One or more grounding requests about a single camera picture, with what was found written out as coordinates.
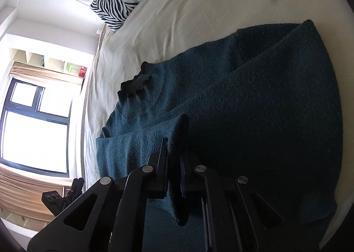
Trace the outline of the dark teal knit sweater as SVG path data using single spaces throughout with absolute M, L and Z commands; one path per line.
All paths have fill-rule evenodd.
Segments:
M 197 214 L 183 199 L 180 156 L 224 184 L 247 177 L 293 226 L 289 245 L 319 245 L 337 210 L 343 116 L 334 68 L 312 21 L 240 29 L 121 84 L 96 140 L 102 177 L 127 176 L 168 139 L 169 194 L 154 202 Z

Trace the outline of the green container on shelf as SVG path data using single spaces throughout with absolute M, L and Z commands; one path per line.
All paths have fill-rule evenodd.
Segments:
M 67 63 L 66 65 L 66 72 L 72 75 L 78 76 L 80 73 L 81 66 L 72 64 L 72 63 Z

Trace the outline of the red box on shelf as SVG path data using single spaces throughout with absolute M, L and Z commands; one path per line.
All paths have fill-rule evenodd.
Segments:
M 79 73 L 78 73 L 79 77 L 84 78 L 85 75 L 86 75 L 86 72 L 87 72 L 87 68 L 84 67 L 84 66 L 82 66 L 82 67 L 79 69 Z

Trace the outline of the beige curtain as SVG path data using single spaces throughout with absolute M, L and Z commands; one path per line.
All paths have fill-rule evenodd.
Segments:
M 80 76 L 56 72 L 54 70 L 32 66 L 21 62 L 13 63 L 9 75 L 17 79 L 23 79 L 24 81 L 32 81 L 47 85 L 57 84 L 81 86 L 83 83 L 83 78 Z

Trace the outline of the beige bed sheet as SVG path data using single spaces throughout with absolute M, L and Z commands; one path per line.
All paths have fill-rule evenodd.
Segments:
M 353 11 L 347 0 L 142 0 L 117 32 L 103 28 L 85 103 L 82 157 L 85 181 L 99 178 L 95 140 L 113 111 L 120 84 L 143 62 L 168 60 L 191 47 L 260 24 L 314 22 L 339 84 L 344 152 L 336 188 L 337 212 L 328 242 L 353 204 Z

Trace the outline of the black framed window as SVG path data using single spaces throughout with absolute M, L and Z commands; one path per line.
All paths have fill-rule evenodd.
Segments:
M 71 106 L 62 88 L 12 79 L 1 112 L 1 163 L 67 178 Z

